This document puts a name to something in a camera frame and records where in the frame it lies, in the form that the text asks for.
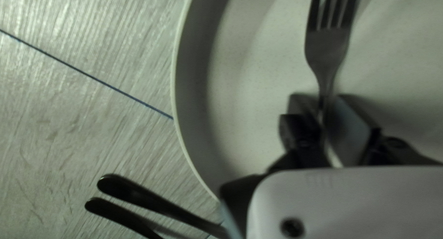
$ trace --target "metal utensil handle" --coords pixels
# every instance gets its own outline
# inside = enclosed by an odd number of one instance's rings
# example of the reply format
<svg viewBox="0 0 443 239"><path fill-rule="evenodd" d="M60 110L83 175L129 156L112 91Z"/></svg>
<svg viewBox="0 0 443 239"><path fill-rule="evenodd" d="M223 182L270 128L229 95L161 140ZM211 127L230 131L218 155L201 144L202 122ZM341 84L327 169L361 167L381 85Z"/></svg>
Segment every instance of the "metal utensil handle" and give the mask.
<svg viewBox="0 0 443 239"><path fill-rule="evenodd" d="M149 239L163 239L145 223L144 218L104 199L93 197L86 202L87 211L123 225Z"/></svg>
<svg viewBox="0 0 443 239"><path fill-rule="evenodd" d="M104 175L98 182L100 191L122 201L169 216L183 223L194 226L217 238L227 239L226 230L208 220L202 219L187 210L169 202L144 187L119 175Z"/></svg>

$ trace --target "white plate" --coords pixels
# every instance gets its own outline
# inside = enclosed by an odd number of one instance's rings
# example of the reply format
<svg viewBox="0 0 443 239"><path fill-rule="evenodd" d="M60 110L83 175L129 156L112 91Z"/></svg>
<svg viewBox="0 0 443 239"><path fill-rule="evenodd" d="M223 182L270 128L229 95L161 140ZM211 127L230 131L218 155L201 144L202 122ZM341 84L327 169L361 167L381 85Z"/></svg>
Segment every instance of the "white plate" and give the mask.
<svg viewBox="0 0 443 239"><path fill-rule="evenodd" d="M183 15L174 117L185 154L216 195L284 153L277 122L289 95L318 91L303 51L310 1L192 0ZM337 77L384 134L440 160L442 1L361 0Z"/></svg>

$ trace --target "blue line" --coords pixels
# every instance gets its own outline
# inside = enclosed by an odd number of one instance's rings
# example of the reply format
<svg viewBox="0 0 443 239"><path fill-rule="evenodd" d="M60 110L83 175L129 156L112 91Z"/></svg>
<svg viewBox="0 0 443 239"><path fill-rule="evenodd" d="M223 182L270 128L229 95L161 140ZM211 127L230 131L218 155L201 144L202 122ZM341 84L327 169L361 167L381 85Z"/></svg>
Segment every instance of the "blue line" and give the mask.
<svg viewBox="0 0 443 239"><path fill-rule="evenodd" d="M154 111L159 112L160 114L162 114L162 115L168 117L169 119L171 119L171 120L174 119L171 115L169 115L169 114L163 112L162 110L160 110L160 109L158 109L158 108L156 108L156 107L154 107L154 106L151 106L151 105L147 104L146 102L144 102L144 101L142 101L142 100L140 100L140 99L137 99L137 98L135 98L134 96L132 96L132 95L130 95L130 94L128 94L128 93L125 93L125 92L121 91L120 89L118 89L118 88L116 88L116 87L114 87L114 86L112 86L112 85L110 85L110 84L108 84L108 83L103 82L102 80L98 79L97 77L94 77L94 76L92 76L92 75L90 75L90 74L88 74L88 73L86 73L86 72L80 70L79 68L76 68L76 67L72 66L71 64L66 63L66 62L64 62L64 61L62 61L62 60L60 60L60 59L58 59L57 57L55 57L55 56L53 56L53 55L51 55L51 54L49 54L49 53L47 53L47 52L45 52L45 51L43 51L43 50L37 48L37 47L35 47L34 45L29 44L29 43L23 41L22 39L20 39L20 38L14 36L14 35L12 35L12 34L9 34L8 32L6 32L6 31L4 31L4 30L2 30L2 29L0 29L0 32L4 33L5 35L10 36L11 38L17 40L17 41L20 42L20 43L23 43L23 44L28 45L29 47L31 47L31 48L33 48L33 49L35 49L35 50L37 50L37 51L39 51L39 52L41 52L41 53L43 53L43 54L49 56L49 57L51 57L52 59L54 59L54 60L56 60L56 61L58 61L58 62L60 62L60 63L63 63L64 65L70 67L71 69L76 70L76 71L78 71L78 72L84 74L85 76L87 76L87 77L89 77L89 78L91 78L91 79L93 79L93 80L98 81L99 83L101 83L101 84L103 84L103 85L105 85L105 86L107 86L107 87L109 87L109 88L111 88L111 89L113 89L113 90L119 92L120 94L125 95L125 96L127 96L127 97L133 99L134 101L139 102L139 103L141 103L141 104L147 106L148 108L150 108L150 109L152 109L152 110L154 110Z"/></svg>

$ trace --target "fork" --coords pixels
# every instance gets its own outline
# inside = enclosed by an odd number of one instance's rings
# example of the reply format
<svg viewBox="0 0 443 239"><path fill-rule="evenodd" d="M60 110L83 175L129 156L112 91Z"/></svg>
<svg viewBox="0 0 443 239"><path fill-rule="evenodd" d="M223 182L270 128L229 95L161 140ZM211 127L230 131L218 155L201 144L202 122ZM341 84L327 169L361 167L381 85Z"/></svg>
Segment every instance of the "fork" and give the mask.
<svg viewBox="0 0 443 239"><path fill-rule="evenodd" d="M318 116L326 123L333 101L335 75L349 43L357 0L312 0L307 21L305 56L319 86Z"/></svg>

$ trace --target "screw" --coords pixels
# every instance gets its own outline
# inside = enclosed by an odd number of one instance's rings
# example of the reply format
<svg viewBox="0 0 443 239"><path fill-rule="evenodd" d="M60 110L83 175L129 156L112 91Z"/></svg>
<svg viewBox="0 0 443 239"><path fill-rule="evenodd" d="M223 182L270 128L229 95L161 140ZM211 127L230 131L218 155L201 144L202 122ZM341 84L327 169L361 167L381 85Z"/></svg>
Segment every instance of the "screw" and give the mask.
<svg viewBox="0 0 443 239"><path fill-rule="evenodd" d="M407 146L407 144L403 140L397 138L388 138L386 142L388 143L389 146L395 148L405 148Z"/></svg>
<svg viewBox="0 0 443 239"><path fill-rule="evenodd" d="M285 220L281 224L281 232L283 233L283 235L290 238L302 236L304 233L303 224L297 219Z"/></svg>

